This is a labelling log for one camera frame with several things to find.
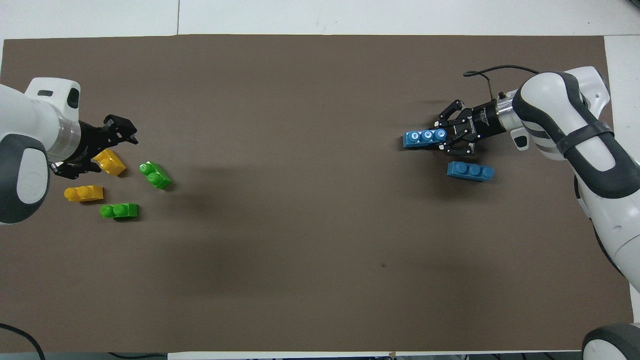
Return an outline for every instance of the blue block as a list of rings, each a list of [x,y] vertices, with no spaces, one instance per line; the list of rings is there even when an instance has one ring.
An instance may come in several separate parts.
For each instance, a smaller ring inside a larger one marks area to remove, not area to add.
[[[402,144],[405,149],[429,147],[443,143],[447,139],[445,129],[409,131],[404,133]]]
[[[447,165],[447,175],[477,181],[491,180],[493,168],[462,161],[452,161]]]

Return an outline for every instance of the black strap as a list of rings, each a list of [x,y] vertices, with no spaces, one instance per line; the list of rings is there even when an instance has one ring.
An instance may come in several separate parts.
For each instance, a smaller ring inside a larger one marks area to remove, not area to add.
[[[567,150],[602,133],[613,134],[613,130],[611,130],[609,125],[605,124],[602,121],[592,122],[581,127],[578,130],[572,131],[571,133],[569,133],[569,135],[566,135],[564,138],[560,139],[560,141],[556,143],[556,147],[558,148],[558,151],[564,156]]]

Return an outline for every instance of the cable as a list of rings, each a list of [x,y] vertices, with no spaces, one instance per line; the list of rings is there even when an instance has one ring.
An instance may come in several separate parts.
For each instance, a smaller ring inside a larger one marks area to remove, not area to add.
[[[0,328],[15,332],[16,334],[25,337],[27,340],[29,340],[33,347],[36,348],[36,352],[38,353],[38,357],[40,357],[40,360],[45,360],[44,352],[42,352],[40,344],[38,344],[36,339],[34,339],[33,336],[29,335],[26,331],[22,331],[17,327],[13,327],[11,325],[6,325],[5,323],[0,323]]]
[[[495,99],[495,97],[493,96],[493,87],[491,86],[491,79],[489,79],[489,77],[487,75],[485,75],[485,72],[490,72],[490,71],[494,71],[494,70],[498,70],[498,69],[518,69],[518,70],[524,70],[524,71],[528,71],[528,72],[532,72],[533,74],[539,74],[540,72],[537,70],[533,70],[530,69],[528,67],[524,67],[524,66],[520,66],[520,65],[498,65],[498,66],[494,66],[494,67],[490,67],[488,69],[484,69],[484,70],[480,70],[480,71],[465,71],[462,76],[464,76],[465,78],[468,78],[470,76],[476,76],[476,75],[480,75],[483,78],[486,79],[486,83],[489,86],[489,95],[491,95],[491,100]]]
[[[124,355],[118,355],[114,352],[110,352],[109,355],[115,356],[119,359],[146,359],[148,357],[166,357],[166,355],[160,354],[160,353],[145,354],[145,355],[138,355],[138,356],[124,356]]]

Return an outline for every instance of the brown paper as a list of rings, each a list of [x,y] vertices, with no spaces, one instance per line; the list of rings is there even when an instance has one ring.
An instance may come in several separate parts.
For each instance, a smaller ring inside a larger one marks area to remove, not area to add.
[[[73,79],[82,121],[126,117],[140,144],[113,149],[120,177],[52,177],[0,227],[0,321],[51,352],[579,349],[632,314],[568,164],[506,134],[473,158],[401,150],[452,100],[489,100],[462,72],[505,63],[607,77],[602,37],[6,41],[2,84]],[[490,74],[496,91],[529,76]],[[452,160],[495,176],[447,177]],[[67,202],[85,184],[105,200]],[[119,202],[139,217],[100,217]],[[0,351],[32,349],[0,332]]]

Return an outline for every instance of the white table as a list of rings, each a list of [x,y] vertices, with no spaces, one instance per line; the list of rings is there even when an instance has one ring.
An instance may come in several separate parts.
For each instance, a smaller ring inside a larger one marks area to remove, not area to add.
[[[640,158],[640,9],[627,0],[0,0],[0,40],[178,34],[604,35],[616,139]],[[630,290],[640,322],[640,294]],[[198,352],[170,359],[388,354]]]

